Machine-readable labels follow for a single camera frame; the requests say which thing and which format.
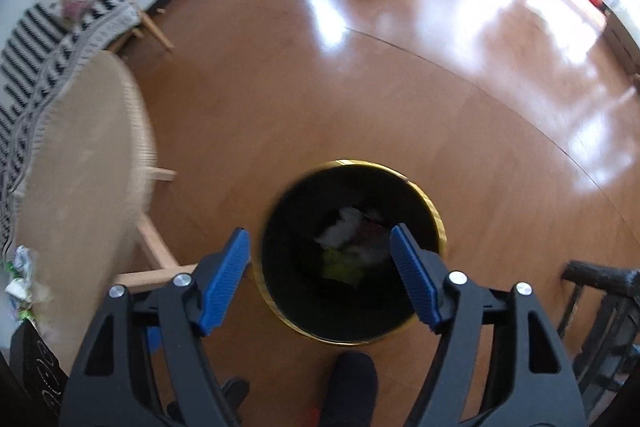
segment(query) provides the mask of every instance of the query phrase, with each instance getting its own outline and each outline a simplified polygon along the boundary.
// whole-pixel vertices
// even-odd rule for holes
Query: trash
[[[9,274],[9,284],[4,291],[10,297],[14,319],[17,323],[21,323],[25,319],[34,323],[31,312],[31,285],[33,283],[31,251],[20,245],[15,250],[13,261],[7,261],[5,269]]]
[[[338,211],[340,220],[322,232],[316,243],[325,248],[341,248],[354,236],[362,222],[362,212],[352,206]]]
[[[388,261],[389,229],[376,210],[361,212],[352,206],[338,211],[340,219],[316,238],[324,248],[322,277],[356,288],[366,270]]]
[[[327,248],[322,252],[322,261],[323,279],[344,282],[356,288],[364,277],[364,270],[358,265],[357,259],[348,252]]]
[[[18,299],[18,301],[25,301],[31,303],[31,292],[24,279],[13,279],[4,289],[9,295]]]

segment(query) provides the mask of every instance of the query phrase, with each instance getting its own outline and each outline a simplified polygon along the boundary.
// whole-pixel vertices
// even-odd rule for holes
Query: wooden chair
[[[38,331],[69,372],[95,310],[116,282],[144,291],[180,272],[146,215],[156,150],[138,86],[124,63],[100,52],[52,102],[38,139],[16,223],[33,251]],[[140,242],[149,272],[116,275]]]
[[[151,33],[151,35],[153,35],[153,37],[158,42],[160,42],[160,44],[164,49],[166,49],[168,52],[172,51],[175,48],[175,46],[164,34],[164,32],[158,27],[158,25],[155,22],[153,22],[151,17],[145,11],[139,9],[139,12],[140,12],[141,26],[144,26],[149,31],[149,33]],[[140,31],[140,29],[133,28],[130,32],[126,32],[123,35],[121,35],[119,38],[114,40],[109,45],[108,51],[112,53],[117,53],[132,34],[139,39],[143,37],[143,33],[142,31]]]
[[[573,362],[584,410],[589,417],[607,391],[617,392],[620,374],[629,374],[640,360],[640,270],[570,261],[561,278],[575,284],[558,326],[564,337],[585,286],[604,291],[593,326]],[[633,384],[638,389],[640,375]]]

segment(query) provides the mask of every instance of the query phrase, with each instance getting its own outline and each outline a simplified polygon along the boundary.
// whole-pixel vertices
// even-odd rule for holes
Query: gold rim
[[[366,161],[363,161],[363,160],[333,160],[333,161],[330,161],[330,162],[322,163],[322,164],[318,165],[317,167],[315,167],[314,169],[311,169],[310,171],[305,172],[305,174],[303,176],[301,176],[299,179],[297,179],[290,186],[295,185],[300,180],[303,180],[304,178],[310,176],[311,174],[315,174],[315,172],[324,171],[324,170],[332,169],[332,168],[335,168],[335,167],[349,166],[349,165],[358,165],[358,166],[373,167],[373,168],[376,168],[376,169],[382,169],[383,171],[389,172],[389,173],[393,174],[394,176],[397,176],[401,180],[404,180],[422,198],[422,201],[427,206],[427,209],[428,209],[428,211],[430,213],[430,216],[431,216],[431,220],[433,221],[433,224],[436,227],[436,232],[438,234],[438,249],[439,249],[438,254],[443,259],[445,258],[445,252],[446,252],[446,248],[447,248],[447,234],[446,234],[446,232],[444,230],[444,224],[442,223],[442,218],[440,217],[440,214],[436,210],[436,207],[433,204],[433,201],[431,201],[429,199],[429,197],[422,191],[422,189],[420,187],[418,187],[418,185],[416,185],[415,183],[412,183],[411,181],[409,181],[407,179],[407,177],[403,176],[402,174],[400,174],[400,172],[394,171],[393,169],[390,169],[389,167],[385,167],[384,165],[380,165],[380,164],[372,163],[372,162],[366,162]],[[264,230],[262,230],[262,235],[260,237],[261,238],[264,237]],[[255,281],[256,281],[256,283],[258,285],[258,290],[260,290],[262,298],[265,300],[265,302],[267,302],[267,304],[269,305],[269,308],[271,308],[271,311],[273,311],[276,314],[276,316],[281,321],[283,321],[289,328],[291,328],[292,330],[297,331],[301,335],[304,335],[305,337],[308,337],[310,339],[313,339],[313,340],[316,340],[316,341],[320,341],[320,342],[325,343],[325,344],[332,344],[333,346],[362,346],[364,344],[372,344],[374,342],[381,341],[382,339],[388,337],[389,335],[398,333],[399,331],[404,330],[405,328],[407,328],[409,325],[413,324],[417,320],[417,315],[414,313],[404,323],[400,324],[397,328],[385,333],[384,335],[380,335],[380,336],[375,337],[373,339],[366,339],[364,341],[339,342],[339,341],[332,341],[330,339],[324,339],[322,337],[318,337],[317,335],[313,335],[313,334],[309,333],[308,331],[302,330],[297,325],[295,325],[293,322],[291,322],[282,313],[280,308],[277,306],[277,304],[274,302],[273,298],[271,297],[271,293],[269,292],[269,289],[267,288],[267,283],[264,280],[264,274],[262,273],[262,242],[260,242],[259,251],[258,252],[255,251],[255,250],[252,251],[251,257],[252,257],[252,265],[253,265],[253,270],[254,270],[254,277],[255,277]]]

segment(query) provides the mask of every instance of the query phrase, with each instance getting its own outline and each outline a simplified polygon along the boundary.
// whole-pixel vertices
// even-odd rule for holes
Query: blue gripper pad
[[[225,319],[226,310],[249,262],[249,253],[249,232],[237,229],[220,253],[224,256],[220,267],[202,292],[202,314],[198,327],[203,336]]]
[[[405,225],[396,225],[391,229],[390,247],[415,313],[421,322],[432,331],[435,330],[442,322],[438,310],[438,290],[418,258],[419,247]]]
[[[158,326],[146,328],[146,343],[149,345],[149,352],[154,353],[162,344],[162,334]]]

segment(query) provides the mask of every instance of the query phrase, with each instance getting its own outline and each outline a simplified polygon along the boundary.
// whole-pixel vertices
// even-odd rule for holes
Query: black shoe
[[[366,353],[348,351],[335,361],[318,427],[369,427],[378,395],[378,374]]]

